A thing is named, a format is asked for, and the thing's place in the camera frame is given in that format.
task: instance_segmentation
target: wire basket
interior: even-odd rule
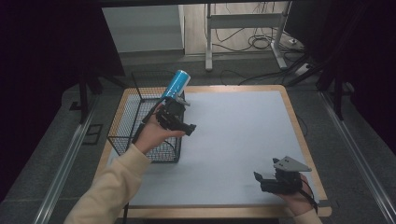
[[[161,99],[174,73],[144,72],[132,74],[134,87],[124,91],[116,115],[107,136],[111,146],[121,156],[131,145],[142,119]],[[183,121],[184,114],[179,115]],[[166,139],[146,156],[152,162],[178,162],[181,137]]]

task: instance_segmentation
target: white wall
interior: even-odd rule
[[[180,6],[106,7],[106,22],[118,52],[184,49]]]

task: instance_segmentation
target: white metal stand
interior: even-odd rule
[[[282,13],[270,14],[237,14],[237,15],[211,15],[210,4],[207,4],[206,13],[206,53],[205,69],[213,69],[213,52],[212,52],[212,30],[213,29],[233,29],[233,28],[259,28],[259,27],[277,27],[275,40],[271,43],[271,49],[276,57],[280,69],[287,69],[285,60],[279,51],[279,41],[282,31],[285,28],[286,19],[290,9],[291,2],[288,2],[283,8]]]

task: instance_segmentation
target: person's arm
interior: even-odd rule
[[[137,193],[141,176],[150,164],[144,155],[168,137],[181,137],[182,131],[163,129],[151,116],[137,142],[113,160],[78,200],[64,223],[114,223],[122,207]]]
[[[303,180],[303,190],[309,192],[309,187],[305,184],[308,183],[305,175],[301,175]],[[309,201],[299,192],[292,195],[277,194],[282,198],[290,211],[294,214],[294,221],[296,224],[321,224],[321,220],[318,217],[315,209],[309,203]]]

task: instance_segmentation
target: sweatshirt sleeve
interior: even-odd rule
[[[137,193],[149,164],[150,160],[131,145],[93,180],[64,223],[114,223],[122,207]]]
[[[296,224],[321,224],[321,220],[318,217],[315,209],[310,210],[302,215],[294,217],[294,221]]]

